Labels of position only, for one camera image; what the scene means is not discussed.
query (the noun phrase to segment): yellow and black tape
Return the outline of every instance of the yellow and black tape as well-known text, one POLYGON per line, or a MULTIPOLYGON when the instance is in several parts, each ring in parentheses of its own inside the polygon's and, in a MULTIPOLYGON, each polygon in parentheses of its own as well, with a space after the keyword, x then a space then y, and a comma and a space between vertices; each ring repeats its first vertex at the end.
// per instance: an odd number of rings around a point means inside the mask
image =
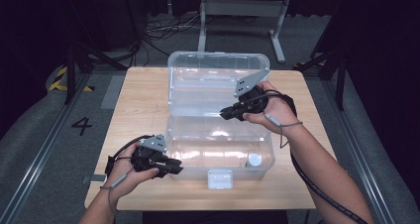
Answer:
MULTIPOLYGON (((63 65, 62 68, 59 70, 58 74, 56 75, 55 79, 53 80, 52 85, 50 86, 50 90, 67 91, 67 86, 59 85, 62 77, 65 75, 66 72, 67 72, 67 66, 63 65)), ((83 89, 83 91, 85 92, 93 92, 94 90, 95 90, 95 86, 86 86, 83 89)))

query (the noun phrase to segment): transparent container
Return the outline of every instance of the transparent container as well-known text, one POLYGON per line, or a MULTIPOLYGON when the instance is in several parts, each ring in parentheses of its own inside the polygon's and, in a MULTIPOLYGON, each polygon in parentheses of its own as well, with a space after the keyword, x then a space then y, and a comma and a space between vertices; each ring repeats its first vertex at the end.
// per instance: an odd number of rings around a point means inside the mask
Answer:
POLYGON ((228 170, 233 179, 259 179, 272 167, 269 130, 219 115, 238 102, 238 79, 267 68, 269 61, 260 54, 177 52, 169 57, 166 155, 184 167, 173 178, 207 179, 209 170, 228 170))

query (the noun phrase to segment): table top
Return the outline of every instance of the table top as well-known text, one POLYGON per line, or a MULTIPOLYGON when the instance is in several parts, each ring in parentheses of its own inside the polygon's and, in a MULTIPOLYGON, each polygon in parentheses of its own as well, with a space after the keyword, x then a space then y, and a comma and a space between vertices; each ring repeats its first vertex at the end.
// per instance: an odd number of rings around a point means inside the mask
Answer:
MULTIPOLYGON (((309 89, 299 71, 272 70, 268 80, 291 96, 299 119, 334 157, 309 89)), ((104 141, 95 173, 104 173, 108 156, 142 135, 164 133, 169 108, 167 67, 132 67, 128 70, 104 141)), ((141 183, 118 203, 119 210, 270 210, 315 208, 305 183, 290 160, 289 147, 279 147, 271 135, 275 162, 262 179, 235 180, 233 189, 210 190, 207 180, 178 180, 169 175, 141 183)), ((99 191, 91 183, 85 205, 99 191)))

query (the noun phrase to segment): metal bracket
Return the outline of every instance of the metal bracket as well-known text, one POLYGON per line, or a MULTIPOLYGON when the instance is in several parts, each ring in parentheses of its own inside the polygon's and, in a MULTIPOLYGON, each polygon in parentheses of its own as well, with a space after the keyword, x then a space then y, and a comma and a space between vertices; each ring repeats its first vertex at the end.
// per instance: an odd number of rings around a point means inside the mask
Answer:
POLYGON ((164 140, 163 134, 159 134, 148 139, 141 140, 140 146, 162 153, 166 152, 166 141, 164 140))
POLYGON ((269 73, 269 69, 266 68, 265 70, 262 70, 257 73, 253 73, 251 75, 248 75, 246 77, 243 77, 241 79, 238 79, 237 86, 235 88, 234 96, 237 98, 247 92, 249 92, 251 89, 253 89, 257 83, 259 83, 267 74, 269 73))

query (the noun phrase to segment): forearm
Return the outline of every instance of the forearm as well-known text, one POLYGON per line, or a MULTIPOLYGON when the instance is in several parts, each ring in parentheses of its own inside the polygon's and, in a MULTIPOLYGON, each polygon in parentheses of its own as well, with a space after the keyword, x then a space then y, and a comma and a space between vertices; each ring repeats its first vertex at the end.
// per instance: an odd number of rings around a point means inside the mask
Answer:
MULTIPOLYGON (((109 204, 109 189, 102 189, 98 192, 96 197, 93 199, 92 203, 90 203, 89 207, 87 208, 86 212, 84 213, 83 217, 80 220, 80 224, 84 223, 114 223, 115 213, 111 209, 109 204)), ((111 205, 113 208, 117 207, 118 198, 110 196, 111 205)))
MULTIPOLYGON (((293 156, 309 179, 332 199, 362 217, 367 223, 373 223, 357 185, 312 134, 302 125, 290 127, 285 133, 293 156)), ((355 223, 310 191, 317 209, 327 223, 355 223)))

